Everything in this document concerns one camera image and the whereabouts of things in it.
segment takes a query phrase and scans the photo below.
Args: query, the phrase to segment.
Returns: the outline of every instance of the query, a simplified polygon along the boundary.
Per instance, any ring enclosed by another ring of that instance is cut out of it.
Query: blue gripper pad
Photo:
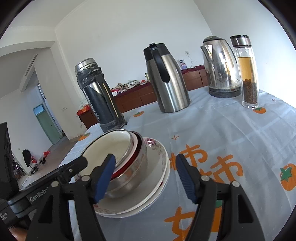
[[[188,199],[194,204],[197,204],[195,190],[196,187],[199,188],[200,185],[200,173],[195,167],[189,165],[183,154],[177,155],[176,166]]]
[[[104,162],[102,163],[101,166],[95,167],[95,168],[100,168],[100,177],[97,181],[97,183],[94,186],[95,193],[94,193],[94,201],[96,203],[101,200],[105,192],[107,190],[107,187],[109,185],[109,182],[111,180],[112,174],[115,169],[115,156],[113,154],[108,154],[107,157],[105,158]]]

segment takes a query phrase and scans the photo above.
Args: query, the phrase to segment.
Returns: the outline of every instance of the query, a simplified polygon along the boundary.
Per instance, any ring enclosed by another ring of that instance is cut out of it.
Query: wooden cabinet
[[[151,83],[136,86],[114,97],[118,109],[126,112],[156,101]]]
[[[89,129],[91,126],[98,123],[96,116],[94,115],[92,110],[88,110],[81,115],[79,115],[81,122],[84,123],[85,127]]]
[[[182,70],[187,90],[195,90],[207,86],[207,77],[203,65]],[[136,86],[114,97],[118,109],[123,113],[156,101],[151,83]]]

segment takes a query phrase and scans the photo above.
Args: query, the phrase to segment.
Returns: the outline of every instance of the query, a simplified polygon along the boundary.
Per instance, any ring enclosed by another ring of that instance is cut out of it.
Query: white wall
[[[166,44],[187,65],[203,64],[200,45],[211,31],[193,0],[88,0],[56,27],[57,40],[79,90],[74,66],[92,57],[102,67],[110,88],[145,79],[144,48]]]
[[[259,88],[296,107],[296,51],[276,18],[258,0],[194,0],[213,35],[249,35]]]
[[[78,109],[72,103],[50,48],[40,50],[34,68],[49,106],[68,139],[84,134],[85,125],[76,115]]]
[[[36,87],[22,93],[15,90],[0,99],[0,123],[7,122],[12,152],[27,174],[31,169],[26,166],[22,151],[28,149],[39,160],[52,145],[33,112],[42,101]]]
[[[34,89],[37,91],[36,95],[38,96],[38,98],[40,99],[41,103],[43,101],[43,97],[39,91],[39,87],[37,86],[39,84],[39,80],[38,80],[38,77],[37,77],[37,74],[36,74],[36,71],[35,71],[35,68],[34,68],[34,72],[29,80],[29,83],[27,85],[27,88],[30,88],[30,87],[35,87]],[[56,128],[58,128],[61,132],[62,132],[62,127],[60,126],[59,122],[57,121],[53,111],[51,110],[50,106],[49,106],[49,103],[47,101],[47,99],[44,100],[44,103],[46,105],[45,108],[47,108],[47,111],[49,112],[49,115],[52,116],[53,118],[53,121],[56,125]]]
[[[55,41],[52,27],[10,27],[0,39],[0,56],[26,49],[51,47]]]

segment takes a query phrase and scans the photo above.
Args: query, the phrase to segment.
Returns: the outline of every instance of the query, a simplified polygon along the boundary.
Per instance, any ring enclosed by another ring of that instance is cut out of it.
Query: glass tea bottle
[[[230,39],[235,49],[242,80],[242,105],[246,108],[256,109],[259,101],[259,86],[251,41],[247,35],[231,36]]]

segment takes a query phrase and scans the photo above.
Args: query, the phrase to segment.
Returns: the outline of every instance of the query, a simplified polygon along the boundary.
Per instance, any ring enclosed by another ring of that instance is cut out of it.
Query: black bag
[[[31,158],[32,158],[32,155],[31,155],[30,151],[29,150],[23,150],[22,156],[24,157],[24,160],[25,160],[25,163],[26,163],[27,167],[29,167],[29,165],[31,163]]]

